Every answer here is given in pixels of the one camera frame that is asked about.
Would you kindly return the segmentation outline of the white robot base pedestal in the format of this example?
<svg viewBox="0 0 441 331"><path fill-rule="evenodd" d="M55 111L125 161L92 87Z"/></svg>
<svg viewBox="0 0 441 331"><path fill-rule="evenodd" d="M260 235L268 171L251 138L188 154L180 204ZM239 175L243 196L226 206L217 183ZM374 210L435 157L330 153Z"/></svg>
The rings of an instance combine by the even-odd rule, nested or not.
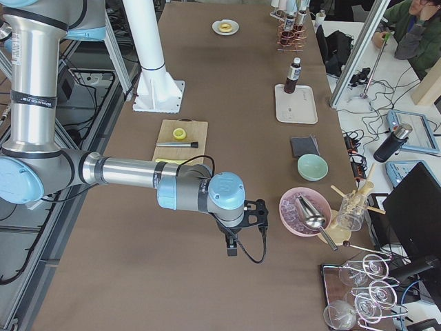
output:
<svg viewBox="0 0 441 331"><path fill-rule="evenodd" d="M166 69L153 2L127 0L123 6L141 66L133 110L179 113L185 82Z"/></svg>

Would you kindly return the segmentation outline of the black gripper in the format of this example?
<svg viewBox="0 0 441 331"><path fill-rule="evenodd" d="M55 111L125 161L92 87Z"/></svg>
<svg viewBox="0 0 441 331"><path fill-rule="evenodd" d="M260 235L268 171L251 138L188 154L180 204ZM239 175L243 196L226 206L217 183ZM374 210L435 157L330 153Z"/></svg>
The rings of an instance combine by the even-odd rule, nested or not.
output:
<svg viewBox="0 0 441 331"><path fill-rule="evenodd" d="M227 246L227 256L236 257L238 254L237 244L241 245L240 239L238 238L238 233L242 228L228 228L220 220L216 219L217 226L219 230L225 235L225 242Z"/></svg>

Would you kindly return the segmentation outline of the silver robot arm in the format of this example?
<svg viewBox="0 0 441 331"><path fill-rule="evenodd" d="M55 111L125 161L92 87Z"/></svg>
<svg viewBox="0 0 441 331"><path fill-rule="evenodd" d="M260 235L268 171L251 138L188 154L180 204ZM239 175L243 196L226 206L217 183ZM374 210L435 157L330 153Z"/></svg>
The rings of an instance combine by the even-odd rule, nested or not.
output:
<svg viewBox="0 0 441 331"><path fill-rule="evenodd" d="M240 247L247 220L245 188L231 172L104 157L56 144L59 44L106 36L104 1L4 1L12 28L10 137L1 146L1 197L23 204L74 185L117 183L154 188L158 204L210 214L225 234L227 253Z"/></svg>

